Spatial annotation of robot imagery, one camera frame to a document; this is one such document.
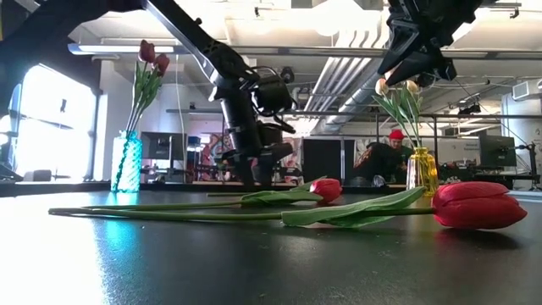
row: red tulip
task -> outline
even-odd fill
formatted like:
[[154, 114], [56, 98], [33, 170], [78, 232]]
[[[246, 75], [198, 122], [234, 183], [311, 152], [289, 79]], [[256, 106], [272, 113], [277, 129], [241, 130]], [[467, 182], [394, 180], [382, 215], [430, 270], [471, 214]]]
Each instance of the red tulip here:
[[310, 191], [323, 198], [318, 204], [329, 204], [340, 197], [342, 187], [337, 179], [320, 179], [311, 184]]
[[527, 216], [508, 189], [497, 183], [462, 182], [441, 186], [433, 197], [434, 218], [457, 229], [501, 229]]
[[163, 76], [169, 66], [169, 58], [166, 54], [160, 54], [154, 61], [155, 67], [158, 68], [158, 76]]
[[154, 63], [156, 60], [156, 53], [154, 52], [154, 44], [148, 43], [146, 40], [142, 40], [139, 46], [139, 60], [149, 64]]

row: tulip leaf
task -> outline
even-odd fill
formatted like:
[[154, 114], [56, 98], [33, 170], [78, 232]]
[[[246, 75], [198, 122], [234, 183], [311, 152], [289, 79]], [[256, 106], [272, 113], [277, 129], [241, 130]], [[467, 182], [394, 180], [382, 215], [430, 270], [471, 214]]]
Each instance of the tulip leaf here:
[[260, 191], [243, 196], [240, 204], [243, 207], [277, 206], [301, 201], [317, 202], [322, 199], [310, 191]]
[[386, 197], [374, 198], [339, 207], [313, 208], [301, 211], [282, 212], [282, 221], [289, 226], [323, 223], [342, 228], [359, 228], [391, 219], [393, 216], [366, 217], [363, 212], [406, 208], [418, 200], [425, 187], [417, 187]]
[[312, 183], [314, 183], [314, 182], [316, 182], [318, 180], [321, 180], [321, 179], [326, 179], [327, 177], [328, 176], [322, 176], [322, 177], [320, 177], [320, 178], [318, 178], [316, 180], [309, 181], [309, 182], [304, 183], [304, 184], [302, 184], [300, 186], [292, 187], [290, 189], [290, 191], [309, 191], [311, 189]]

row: bright window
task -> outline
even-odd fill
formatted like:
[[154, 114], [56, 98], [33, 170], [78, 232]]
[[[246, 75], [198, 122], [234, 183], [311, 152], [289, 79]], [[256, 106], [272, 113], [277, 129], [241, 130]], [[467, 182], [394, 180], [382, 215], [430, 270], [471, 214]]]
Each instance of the bright window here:
[[21, 94], [17, 173], [50, 169], [53, 177], [88, 176], [96, 102], [88, 86], [41, 65], [30, 69]]

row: monitor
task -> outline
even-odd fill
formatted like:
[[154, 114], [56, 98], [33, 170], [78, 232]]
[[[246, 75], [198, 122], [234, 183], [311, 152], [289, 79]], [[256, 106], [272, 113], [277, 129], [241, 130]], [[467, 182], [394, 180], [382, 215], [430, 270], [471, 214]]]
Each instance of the monitor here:
[[478, 143], [480, 166], [487, 168], [517, 166], [516, 144], [513, 137], [480, 135]]
[[183, 136], [183, 134], [144, 131], [141, 133], [141, 141], [143, 142], [143, 158], [169, 160], [169, 150], [171, 148], [172, 160], [184, 160], [185, 154], [183, 152], [183, 138], [186, 141], [186, 136]]

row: yellow glass vase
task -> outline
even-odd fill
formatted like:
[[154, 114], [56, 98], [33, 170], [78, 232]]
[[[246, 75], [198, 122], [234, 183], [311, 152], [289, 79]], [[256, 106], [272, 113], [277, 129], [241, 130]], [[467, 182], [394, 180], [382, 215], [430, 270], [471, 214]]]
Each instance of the yellow glass vase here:
[[439, 187], [439, 177], [434, 157], [426, 147], [414, 148], [414, 154], [408, 159], [406, 188], [425, 186], [425, 197], [432, 197]]

